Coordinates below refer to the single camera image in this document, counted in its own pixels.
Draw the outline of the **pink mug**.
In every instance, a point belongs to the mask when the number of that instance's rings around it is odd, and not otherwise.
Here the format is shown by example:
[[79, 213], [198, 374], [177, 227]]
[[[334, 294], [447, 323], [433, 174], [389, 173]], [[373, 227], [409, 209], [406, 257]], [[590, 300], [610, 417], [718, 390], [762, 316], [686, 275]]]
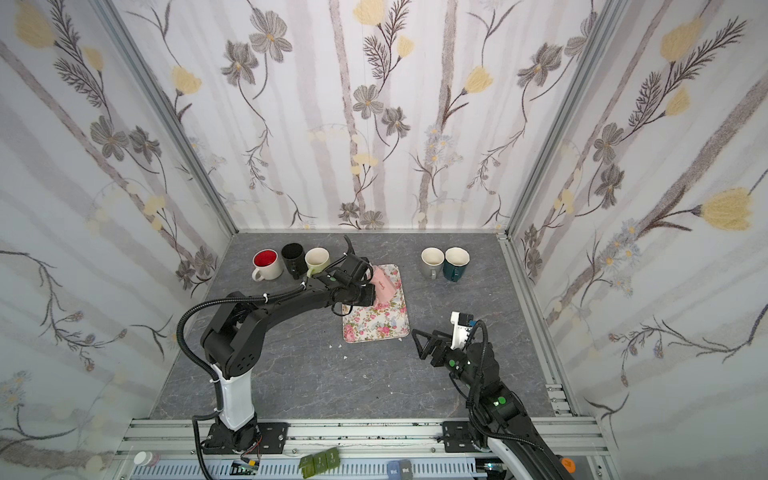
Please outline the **pink mug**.
[[375, 307], [383, 308], [394, 298], [396, 287], [382, 267], [374, 267], [371, 284], [375, 289]]

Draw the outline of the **light green mug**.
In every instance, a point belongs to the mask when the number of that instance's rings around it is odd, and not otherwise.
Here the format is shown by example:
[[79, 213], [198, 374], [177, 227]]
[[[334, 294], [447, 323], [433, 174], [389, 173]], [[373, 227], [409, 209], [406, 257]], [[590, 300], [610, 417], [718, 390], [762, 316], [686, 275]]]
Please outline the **light green mug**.
[[330, 265], [330, 253], [322, 247], [315, 247], [308, 250], [305, 254], [305, 263], [307, 266], [306, 275], [312, 277]]

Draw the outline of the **black mug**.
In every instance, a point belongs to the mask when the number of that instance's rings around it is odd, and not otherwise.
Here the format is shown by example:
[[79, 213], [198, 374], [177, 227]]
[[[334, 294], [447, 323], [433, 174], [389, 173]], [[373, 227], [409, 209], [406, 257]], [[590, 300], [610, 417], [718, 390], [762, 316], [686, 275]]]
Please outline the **black mug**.
[[293, 279], [299, 280], [307, 273], [308, 266], [305, 261], [305, 250], [301, 244], [292, 242], [284, 245], [280, 255], [286, 271]]

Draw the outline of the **dark green mug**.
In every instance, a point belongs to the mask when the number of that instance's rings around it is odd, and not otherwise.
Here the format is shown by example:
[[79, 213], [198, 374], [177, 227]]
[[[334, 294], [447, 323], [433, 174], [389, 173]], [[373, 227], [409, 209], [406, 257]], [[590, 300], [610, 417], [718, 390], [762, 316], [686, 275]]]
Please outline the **dark green mug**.
[[450, 282], [458, 282], [464, 275], [471, 260], [467, 250], [461, 247], [451, 247], [445, 251], [443, 276]]

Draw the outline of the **grey mug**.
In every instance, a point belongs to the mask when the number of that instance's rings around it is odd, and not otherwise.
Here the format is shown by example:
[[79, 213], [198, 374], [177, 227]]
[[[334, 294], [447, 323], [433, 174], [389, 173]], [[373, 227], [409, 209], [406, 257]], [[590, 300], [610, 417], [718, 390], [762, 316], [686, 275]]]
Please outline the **grey mug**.
[[428, 280], [436, 280], [441, 274], [445, 261], [444, 252], [436, 247], [427, 247], [421, 251], [419, 269]]

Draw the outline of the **white mug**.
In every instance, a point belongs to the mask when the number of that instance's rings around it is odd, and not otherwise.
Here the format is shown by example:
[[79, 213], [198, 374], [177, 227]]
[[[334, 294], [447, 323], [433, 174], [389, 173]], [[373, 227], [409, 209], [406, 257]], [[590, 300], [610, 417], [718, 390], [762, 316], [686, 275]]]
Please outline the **white mug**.
[[278, 279], [282, 273], [283, 265], [276, 250], [263, 249], [254, 255], [251, 273], [253, 281], [273, 281]]

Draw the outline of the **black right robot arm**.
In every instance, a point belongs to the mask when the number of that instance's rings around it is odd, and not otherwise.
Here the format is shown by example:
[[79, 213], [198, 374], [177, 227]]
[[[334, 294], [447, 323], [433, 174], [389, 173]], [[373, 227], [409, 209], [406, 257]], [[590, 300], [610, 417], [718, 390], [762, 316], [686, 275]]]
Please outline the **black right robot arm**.
[[468, 387], [465, 406], [472, 442], [495, 454], [515, 479], [570, 479], [562, 458], [542, 439], [526, 407], [501, 379], [485, 322], [478, 320], [466, 343], [453, 348], [438, 330], [413, 330], [418, 356], [449, 371], [456, 388]]

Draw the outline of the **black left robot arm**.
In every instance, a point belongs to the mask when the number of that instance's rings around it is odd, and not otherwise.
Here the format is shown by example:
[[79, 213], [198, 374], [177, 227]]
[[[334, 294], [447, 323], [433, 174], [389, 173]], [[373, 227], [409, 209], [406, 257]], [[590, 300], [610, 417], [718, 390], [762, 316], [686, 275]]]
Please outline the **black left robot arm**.
[[[291, 290], [260, 296], [233, 292], [195, 305], [178, 320], [177, 344], [210, 377], [216, 400], [212, 413], [191, 419], [199, 460], [205, 454], [250, 453], [263, 446], [252, 402], [251, 371], [272, 328], [314, 310], [329, 309], [342, 316], [342, 306], [374, 304], [374, 267], [355, 252], [348, 236], [344, 240], [347, 249], [338, 259]], [[201, 334], [204, 355], [199, 356], [188, 345], [185, 327], [194, 315], [209, 308], [216, 311]]]

